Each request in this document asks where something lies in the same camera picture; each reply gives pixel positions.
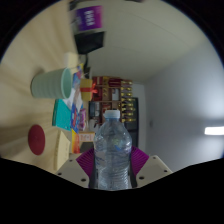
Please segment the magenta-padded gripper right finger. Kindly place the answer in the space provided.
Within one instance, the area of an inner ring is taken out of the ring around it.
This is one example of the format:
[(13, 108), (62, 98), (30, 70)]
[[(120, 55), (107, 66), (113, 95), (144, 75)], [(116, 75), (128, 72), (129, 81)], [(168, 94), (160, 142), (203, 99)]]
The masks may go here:
[(157, 156), (149, 156), (137, 147), (132, 147), (130, 182), (132, 187), (143, 187), (172, 174), (170, 168)]

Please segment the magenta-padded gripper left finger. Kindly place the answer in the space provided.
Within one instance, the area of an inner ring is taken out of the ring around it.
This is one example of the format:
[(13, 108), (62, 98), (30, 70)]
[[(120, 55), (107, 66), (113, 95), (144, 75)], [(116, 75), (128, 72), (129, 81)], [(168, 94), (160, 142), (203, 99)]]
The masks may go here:
[(83, 188), (96, 186), (94, 150), (71, 154), (56, 175)]

